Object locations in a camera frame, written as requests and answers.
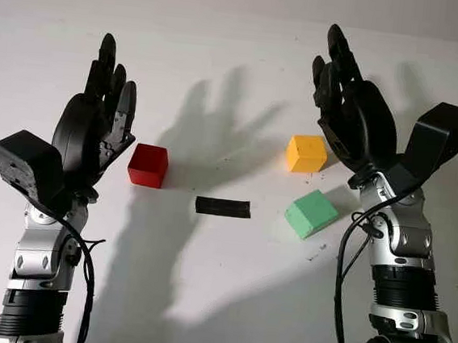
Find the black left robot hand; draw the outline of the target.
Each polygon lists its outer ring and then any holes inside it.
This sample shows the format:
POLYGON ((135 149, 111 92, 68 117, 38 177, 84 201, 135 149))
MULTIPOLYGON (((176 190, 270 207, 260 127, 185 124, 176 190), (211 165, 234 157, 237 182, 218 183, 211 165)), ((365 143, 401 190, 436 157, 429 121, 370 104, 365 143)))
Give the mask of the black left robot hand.
POLYGON ((74 95, 53 134, 52 146, 61 155, 66 189, 95 203, 95 184, 136 140, 132 124, 137 86, 116 64, 116 41, 107 33, 98 58, 92 61, 83 93, 74 95))

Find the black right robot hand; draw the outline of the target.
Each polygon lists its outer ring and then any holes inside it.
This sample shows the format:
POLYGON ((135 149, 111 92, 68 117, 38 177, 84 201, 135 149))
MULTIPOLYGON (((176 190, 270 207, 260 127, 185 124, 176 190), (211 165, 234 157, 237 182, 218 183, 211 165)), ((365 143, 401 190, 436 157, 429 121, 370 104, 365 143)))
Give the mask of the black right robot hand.
POLYGON ((353 172, 356 189, 390 166, 397 154, 393 115, 374 82, 364 79, 338 24, 327 33, 330 62, 313 59, 317 121, 338 159, 353 172))

